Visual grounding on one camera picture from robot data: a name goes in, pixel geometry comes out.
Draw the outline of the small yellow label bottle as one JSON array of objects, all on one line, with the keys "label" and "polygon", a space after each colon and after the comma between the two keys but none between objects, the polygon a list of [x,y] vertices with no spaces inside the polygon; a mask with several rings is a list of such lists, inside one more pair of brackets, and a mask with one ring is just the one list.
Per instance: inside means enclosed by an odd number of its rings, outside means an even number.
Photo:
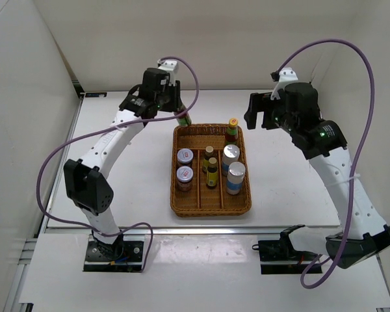
[{"label": "small yellow label bottle", "polygon": [[207,182],[206,185],[208,188],[213,189],[217,186],[218,183],[218,162],[215,157],[209,159],[207,166]]}]

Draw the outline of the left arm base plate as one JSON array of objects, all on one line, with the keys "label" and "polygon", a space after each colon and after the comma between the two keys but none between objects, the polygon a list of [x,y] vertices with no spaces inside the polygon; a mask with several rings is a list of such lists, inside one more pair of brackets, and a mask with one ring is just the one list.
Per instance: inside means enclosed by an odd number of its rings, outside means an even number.
[{"label": "left arm base plate", "polygon": [[93,239],[88,240],[83,272],[141,272],[143,265],[144,242],[142,240],[125,240],[125,252],[117,259],[106,258]]}]

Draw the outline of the yellow cap sauce bottle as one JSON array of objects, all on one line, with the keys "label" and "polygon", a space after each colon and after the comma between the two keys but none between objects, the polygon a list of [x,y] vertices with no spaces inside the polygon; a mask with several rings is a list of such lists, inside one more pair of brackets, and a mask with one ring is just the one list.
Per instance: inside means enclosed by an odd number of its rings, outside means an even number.
[{"label": "yellow cap sauce bottle", "polygon": [[238,137],[239,137],[238,119],[236,118],[229,119],[224,137],[225,137],[224,139],[225,146],[238,145]]},{"label": "yellow cap sauce bottle", "polygon": [[[180,115],[183,111],[185,111],[187,108],[184,106],[184,104],[181,104],[181,106],[178,108],[177,112],[174,112],[174,116]],[[182,115],[179,118],[176,118],[177,123],[180,127],[188,127],[192,125],[192,120],[189,116],[189,113],[186,113],[185,115]]]}]

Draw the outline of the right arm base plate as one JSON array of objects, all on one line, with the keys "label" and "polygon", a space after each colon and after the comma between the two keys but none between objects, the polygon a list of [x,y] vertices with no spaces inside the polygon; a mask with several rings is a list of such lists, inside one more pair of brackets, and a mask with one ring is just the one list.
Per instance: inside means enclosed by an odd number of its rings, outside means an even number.
[{"label": "right arm base plate", "polygon": [[278,240],[259,240],[252,250],[259,253],[262,275],[300,275],[316,257],[309,252],[286,255]]}]

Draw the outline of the silver lid jar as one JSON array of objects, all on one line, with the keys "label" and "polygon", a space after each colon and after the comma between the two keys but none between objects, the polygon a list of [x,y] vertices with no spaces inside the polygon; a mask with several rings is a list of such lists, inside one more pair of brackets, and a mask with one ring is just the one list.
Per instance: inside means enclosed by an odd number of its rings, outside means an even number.
[{"label": "silver lid jar", "polygon": [[189,166],[180,166],[176,172],[177,188],[180,191],[187,192],[192,188],[192,179],[194,173]]},{"label": "silver lid jar", "polygon": [[194,154],[191,149],[182,148],[177,152],[177,167],[192,166]]}]

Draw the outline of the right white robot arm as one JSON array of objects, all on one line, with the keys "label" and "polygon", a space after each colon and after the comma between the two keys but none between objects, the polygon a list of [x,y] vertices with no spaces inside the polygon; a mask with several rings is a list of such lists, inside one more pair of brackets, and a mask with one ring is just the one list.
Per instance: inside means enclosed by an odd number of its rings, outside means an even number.
[{"label": "right white robot arm", "polygon": [[390,226],[352,172],[340,127],[321,116],[317,90],[309,83],[291,83],[278,96],[252,93],[244,114],[248,129],[255,129],[258,112],[263,113],[262,128],[284,130],[304,154],[324,183],[342,228],[331,234],[305,225],[290,227],[280,234],[281,256],[293,260],[301,253],[320,253],[346,269],[390,247]]}]

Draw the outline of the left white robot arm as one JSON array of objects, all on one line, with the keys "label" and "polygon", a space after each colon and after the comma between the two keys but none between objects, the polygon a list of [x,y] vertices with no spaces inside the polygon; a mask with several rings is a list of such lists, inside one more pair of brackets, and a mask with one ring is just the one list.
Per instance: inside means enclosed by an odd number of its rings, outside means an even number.
[{"label": "left white robot arm", "polygon": [[109,260],[125,256],[124,239],[114,221],[110,205],[114,192],[108,184],[109,173],[126,146],[141,132],[148,119],[158,111],[177,112],[180,84],[175,80],[178,64],[173,60],[148,68],[138,84],[121,102],[112,120],[112,131],[98,141],[78,160],[64,164],[64,180],[69,199],[80,208],[92,226],[92,236],[99,252]]}]

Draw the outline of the white blue canister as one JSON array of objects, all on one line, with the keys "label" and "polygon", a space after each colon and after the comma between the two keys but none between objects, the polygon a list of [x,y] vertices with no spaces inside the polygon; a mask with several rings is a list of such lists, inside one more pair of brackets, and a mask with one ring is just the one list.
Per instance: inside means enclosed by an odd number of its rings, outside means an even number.
[{"label": "white blue canister", "polygon": [[227,171],[226,191],[230,195],[236,195],[241,191],[246,173],[246,167],[241,162],[233,162]]},{"label": "white blue canister", "polygon": [[227,176],[230,164],[237,162],[240,156],[240,149],[237,145],[228,144],[222,154],[222,174]]}]

